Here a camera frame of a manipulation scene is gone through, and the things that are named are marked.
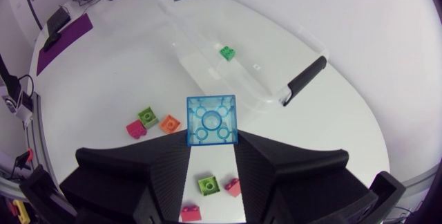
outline metal frame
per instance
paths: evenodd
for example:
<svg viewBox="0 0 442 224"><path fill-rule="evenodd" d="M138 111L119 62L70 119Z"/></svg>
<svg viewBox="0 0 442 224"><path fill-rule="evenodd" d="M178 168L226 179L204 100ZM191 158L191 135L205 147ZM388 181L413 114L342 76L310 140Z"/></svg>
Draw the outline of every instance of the metal frame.
<svg viewBox="0 0 442 224"><path fill-rule="evenodd" d="M34 157L30 161L31 170L37 168L38 165L42 165L44 170L50 174L50 177L57 186L60 192L59 184L54 175L54 170L50 163L48 150L46 148L46 141L44 139L43 132L43 120L41 119L41 98L40 95L34 93L32 96L33 103L33 120L30 124L24 127L26 148L32 149ZM13 198L21 201L28 202L28 199L23 195L20 190L19 183L14 183L5 178L0 178L0 194L8 198Z"/></svg>

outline lego brick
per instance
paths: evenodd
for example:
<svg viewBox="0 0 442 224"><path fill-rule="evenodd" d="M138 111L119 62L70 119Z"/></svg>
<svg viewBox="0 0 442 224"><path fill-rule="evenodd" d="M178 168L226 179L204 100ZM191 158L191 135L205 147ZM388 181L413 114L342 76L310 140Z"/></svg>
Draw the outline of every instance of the lego brick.
<svg viewBox="0 0 442 224"><path fill-rule="evenodd" d="M167 134L174 133L181 129L181 122L172 117L171 115L167 115L160 124L161 130Z"/></svg>
<svg viewBox="0 0 442 224"><path fill-rule="evenodd" d="M157 119L157 116L153 113L152 109L150 107L144 109L143 111L138 113L138 118L140 119L141 123L143 123L144 128L149 129L156 125L159 120Z"/></svg>
<svg viewBox="0 0 442 224"><path fill-rule="evenodd" d="M228 46L225 46L224 48L222 48L220 50L220 54L227 60L230 62L230 60L233 59L233 57L235 56L235 51L232 48L229 48Z"/></svg>
<svg viewBox="0 0 442 224"><path fill-rule="evenodd" d="M139 139L141 136L144 136L147 134L146 128L144 128L143 124L140 120L136 120L129 124L126 127L127 132L129 133L132 138Z"/></svg>
<svg viewBox="0 0 442 224"><path fill-rule="evenodd" d="M200 208L198 206L184 207L181 211L182 222L201 221Z"/></svg>
<svg viewBox="0 0 442 224"><path fill-rule="evenodd" d="M203 196L208 196L220 191L220 187L218 186L218 182L216 181L215 176L198 180L198 185L200 186L200 190Z"/></svg>
<svg viewBox="0 0 442 224"><path fill-rule="evenodd" d="M238 143L234 95L187 97L187 145Z"/></svg>
<svg viewBox="0 0 442 224"><path fill-rule="evenodd" d="M232 179L232 181L230 181L230 183L226 185L225 189L233 197L239 196L241 194L240 180L237 178Z"/></svg>

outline clear plastic storage box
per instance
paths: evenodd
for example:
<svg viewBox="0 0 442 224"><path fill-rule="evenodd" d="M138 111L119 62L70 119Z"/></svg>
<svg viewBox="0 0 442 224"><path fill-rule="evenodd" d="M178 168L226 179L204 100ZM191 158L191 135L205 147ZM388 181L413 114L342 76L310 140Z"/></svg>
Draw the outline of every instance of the clear plastic storage box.
<svg viewBox="0 0 442 224"><path fill-rule="evenodd" d="M159 6L175 26L181 65L206 95L236 96L238 124L282 107L292 94L288 84L328 58L301 25L260 0L160 0ZM234 50L230 60L220 53L226 46Z"/></svg>

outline white wall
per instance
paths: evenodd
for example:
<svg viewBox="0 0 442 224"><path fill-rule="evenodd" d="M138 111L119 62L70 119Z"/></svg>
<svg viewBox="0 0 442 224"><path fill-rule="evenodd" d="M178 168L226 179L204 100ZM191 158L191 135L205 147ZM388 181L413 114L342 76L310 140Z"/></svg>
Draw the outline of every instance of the white wall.
<svg viewBox="0 0 442 224"><path fill-rule="evenodd" d="M439 163L442 27L432 0L265 1L328 47L376 116L392 175L408 180Z"/></svg>
<svg viewBox="0 0 442 224"><path fill-rule="evenodd" d="M9 0L0 0L0 30L0 53L9 72L16 76L28 73L32 48L12 13ZM0 102L0 150L13 158L26 151L21 120L11 114L3 102Z"/></svg>
<svg viewBox="0 0 442 224"><path fill-rule="evenodd" d="M37 37L40 33L40 29L34 20L32 12L30 11L28 2L26 0L1 0L2 7L6 7L6 4L10 5L8 12L13 12L15 19L17 20L20 31L24 34L28 43L34 47Z"/></svg>

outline pink lego brick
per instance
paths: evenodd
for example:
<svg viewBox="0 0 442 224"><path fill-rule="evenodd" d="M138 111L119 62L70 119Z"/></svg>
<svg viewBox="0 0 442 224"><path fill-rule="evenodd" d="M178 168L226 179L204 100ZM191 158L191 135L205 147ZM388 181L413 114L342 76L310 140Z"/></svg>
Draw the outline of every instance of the pink lego brick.
<svg viewBox="0 0 442 224"><path fill-rule="evenodd" d="M225 189L232 195L233 197L239 196L241 194L241 186L240 179L234 178L228 185L226 185Z"/></svg>
<svg viewBox="0 0 442 224"><path fill-rule="evenodd" d="M181 211L182 222L201 221L200 208L198 206L184 207Z"/></svg>
<svg viewBox="0 0 442 224"><path fill-rule="evenodd" d="M144 128L143 124L140 120L136 120L132 122L132 124L126 127L127 132L132 138L139 139L141 136L147 134L146 128Z"/></svg>

